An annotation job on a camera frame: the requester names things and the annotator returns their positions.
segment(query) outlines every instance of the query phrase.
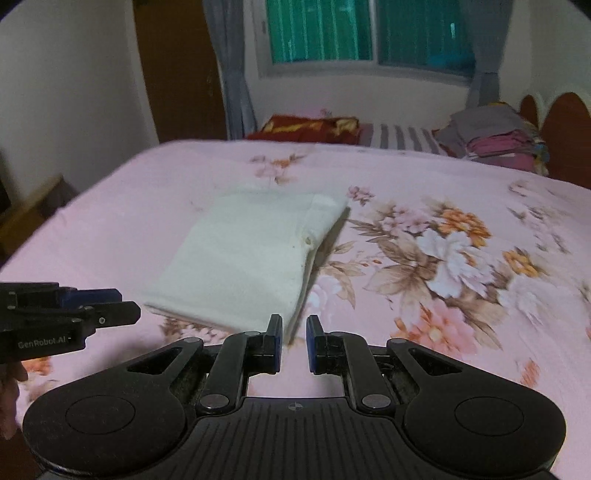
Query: brown wooden headboard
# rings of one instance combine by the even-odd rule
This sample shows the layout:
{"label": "brown wooden headboard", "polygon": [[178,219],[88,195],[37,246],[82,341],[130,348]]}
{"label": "brown wooden headboard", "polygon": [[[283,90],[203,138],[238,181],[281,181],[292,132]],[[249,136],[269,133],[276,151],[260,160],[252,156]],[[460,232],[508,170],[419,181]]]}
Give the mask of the brown wooden headboard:
{"label": "brown wooden headboard", "polygon": [[[521,101],[520,114],[539,127],[535,99]],[[550,107],[541,127],[548,145],[550,178],[591,189],[591,115],[573,92],[560,95]]]}

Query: white cloth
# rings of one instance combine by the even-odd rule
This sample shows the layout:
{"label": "white cloth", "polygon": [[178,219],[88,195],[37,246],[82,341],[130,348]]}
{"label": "white cloth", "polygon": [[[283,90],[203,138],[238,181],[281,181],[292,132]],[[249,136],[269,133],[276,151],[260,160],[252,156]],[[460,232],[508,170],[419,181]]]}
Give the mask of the white cloth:
{"label": "white cloth", "polygon": [[313,193],[222,196],[190,231],[145,304],[229,331],[264,331],[278,313],[290,336],[316,251],[345,207],[345,199]]}

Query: green window pane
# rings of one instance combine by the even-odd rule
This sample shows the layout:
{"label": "green window pane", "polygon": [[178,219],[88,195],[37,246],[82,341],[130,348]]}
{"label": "green window pane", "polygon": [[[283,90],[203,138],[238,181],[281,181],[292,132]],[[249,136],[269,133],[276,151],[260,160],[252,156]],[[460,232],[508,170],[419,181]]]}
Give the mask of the green window pane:
{"label": "green window pane", "polygon": [[367,0],[267,0],[273,63],[371,60]]}
{"label": "green window pane", "polygon": [[381,64],[473,74],[474,53],[459,0],[376,1]]}

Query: window frame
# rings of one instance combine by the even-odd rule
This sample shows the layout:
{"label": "window frame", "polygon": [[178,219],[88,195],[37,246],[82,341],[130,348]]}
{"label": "window frame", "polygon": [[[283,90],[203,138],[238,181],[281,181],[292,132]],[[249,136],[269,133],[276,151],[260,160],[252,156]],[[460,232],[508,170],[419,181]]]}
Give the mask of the window frame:
{"label": "window frame", "polygon": [[255,34],[256,64],[259,78],[325,76],[325,75],[374,75],[432,82],[449,85],[470,85],[470,77],[446,70],[432,70],[420,66],[390,66],[378,63],[378,18],[377,5],[379,0],[367,0],[371,22],[372,58],[373,60],[323,60],[302,61],[297,63],[273,64],[271,40],[267,20],[267,1],[251,0],[252,21]]}

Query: gray curtain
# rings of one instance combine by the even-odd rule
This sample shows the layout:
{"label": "gray curtain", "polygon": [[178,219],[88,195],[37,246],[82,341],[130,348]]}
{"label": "gray curtain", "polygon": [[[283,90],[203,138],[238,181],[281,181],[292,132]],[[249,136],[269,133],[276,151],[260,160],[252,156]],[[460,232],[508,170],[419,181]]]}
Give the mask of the gray curtain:
{"label": "gray curtain", "polygon": [[513,11],[513,0],[460,0],[476,57],[466,107],[499,100],[499,68]]}
{"label": "gray curtain", "polygon": [[228,138],[238,140],[256,130],[244,78],[244,0],[202,0],[207,29],[222,71]]}

